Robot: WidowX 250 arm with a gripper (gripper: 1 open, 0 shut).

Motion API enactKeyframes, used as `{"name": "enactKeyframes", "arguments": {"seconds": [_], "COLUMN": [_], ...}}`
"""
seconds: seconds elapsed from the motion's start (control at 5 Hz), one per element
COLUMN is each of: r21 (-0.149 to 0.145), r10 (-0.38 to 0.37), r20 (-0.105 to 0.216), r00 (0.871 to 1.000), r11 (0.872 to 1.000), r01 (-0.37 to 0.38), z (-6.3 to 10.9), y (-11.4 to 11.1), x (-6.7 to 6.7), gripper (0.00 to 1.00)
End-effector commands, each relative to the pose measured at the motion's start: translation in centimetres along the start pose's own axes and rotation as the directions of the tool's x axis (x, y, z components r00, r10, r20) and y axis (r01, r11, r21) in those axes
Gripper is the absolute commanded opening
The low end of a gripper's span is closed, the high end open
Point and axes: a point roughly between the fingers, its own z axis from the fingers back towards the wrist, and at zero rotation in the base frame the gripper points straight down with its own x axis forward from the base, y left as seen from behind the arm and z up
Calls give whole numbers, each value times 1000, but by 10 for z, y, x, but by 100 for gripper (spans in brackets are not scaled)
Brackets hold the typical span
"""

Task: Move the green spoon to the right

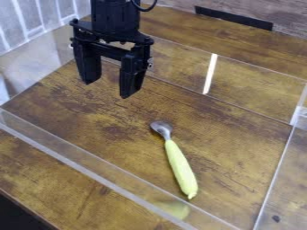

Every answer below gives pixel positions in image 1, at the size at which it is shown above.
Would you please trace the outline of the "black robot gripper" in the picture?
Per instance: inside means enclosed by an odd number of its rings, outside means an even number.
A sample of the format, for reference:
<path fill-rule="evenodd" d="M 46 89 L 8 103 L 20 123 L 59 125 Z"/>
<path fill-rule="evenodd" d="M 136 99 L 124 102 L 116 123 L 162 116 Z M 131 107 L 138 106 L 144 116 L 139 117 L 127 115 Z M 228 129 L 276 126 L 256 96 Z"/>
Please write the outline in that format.
<path fill-rule="evenodd" d="M 84 84 L 100 79 L 100 54 L 90 46 L 104 40 L 111 42 L 131 42 L 136 45 L 124 54 L 120 68 L 120 96 L 128 98 L 136 93 L 144 81 L 148 70 L 150 46 L 154 39 L 139 31 L 140 14 L 150 12 L 155 5 L 142 6 L 142 0 L 90 0 L 91 21 L 74 19 L 72 47 L 76 68 Z"/>

